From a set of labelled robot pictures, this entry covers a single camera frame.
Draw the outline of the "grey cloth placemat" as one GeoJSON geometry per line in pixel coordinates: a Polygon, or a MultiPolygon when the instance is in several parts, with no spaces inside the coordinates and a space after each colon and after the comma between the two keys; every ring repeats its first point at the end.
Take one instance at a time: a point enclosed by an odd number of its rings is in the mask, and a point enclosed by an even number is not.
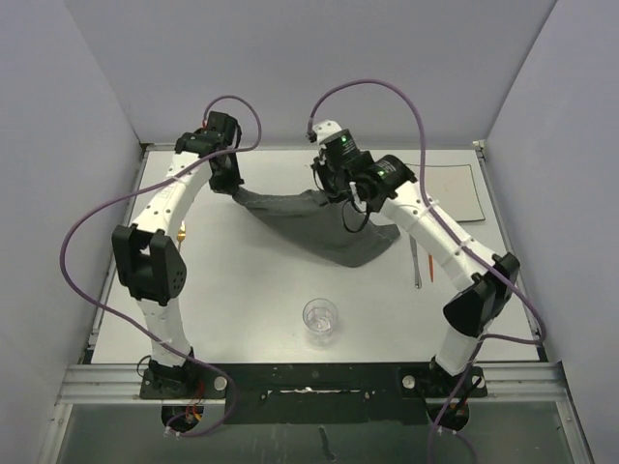
{"type": "Polygon", "coordinates": [[[363,223],[362,214],[315,189],[272,195],[240,188],[232,198],[291,244],[346,268],[370,263],[400,237],[395,225],[363,223]]]}

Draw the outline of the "white square plate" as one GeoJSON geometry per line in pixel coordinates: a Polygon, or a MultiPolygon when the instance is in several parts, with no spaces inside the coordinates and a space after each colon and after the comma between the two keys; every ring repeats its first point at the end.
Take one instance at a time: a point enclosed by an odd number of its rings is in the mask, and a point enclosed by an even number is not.
{"type": "Polygon", "coordinates": [[[424,179],[428,199],[456,222],[486,219],[470,165],[427,165],[424,179]]]}

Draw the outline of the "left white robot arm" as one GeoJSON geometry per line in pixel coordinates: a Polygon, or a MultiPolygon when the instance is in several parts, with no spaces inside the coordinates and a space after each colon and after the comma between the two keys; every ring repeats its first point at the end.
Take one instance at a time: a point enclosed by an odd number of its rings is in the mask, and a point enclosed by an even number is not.
{"type": "Polygon", "coordinates": [[[176,142],[165,179],[146,207],[128,226],[112,233],[112,249],[120,283],[136,301],[152,342],[148,373],[153,382],[174,396],[195,389],[196,367],[183,328],[179,295],[187,281],[187,266],[178,238],[195,197],[208,186],[215,193],[232,195],[243,184],[234,153],[208,159],[218,151],[236,148],[242,131],[232,116],[212,111],[205,126],[183,134],[176,142]]]}

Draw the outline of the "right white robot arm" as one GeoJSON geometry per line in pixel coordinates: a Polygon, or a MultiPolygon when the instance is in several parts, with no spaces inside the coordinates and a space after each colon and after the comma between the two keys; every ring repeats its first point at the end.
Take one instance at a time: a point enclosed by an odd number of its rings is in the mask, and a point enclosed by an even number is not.
{"type": "Polygon", "coordinates": [[[333,121],[309,130],[309,140],[319,148],[311,168],[329,201],[393,222],[434,258],[455,286],[456,295],[443,308],[448,330],[430,372],[437,392],[454,394],[465,383],[464,370],[480,338],[513,294],[519,261],[476,241],[437,201],[424,197],[420,180],[399,158],[374,159],[333,121]]]}

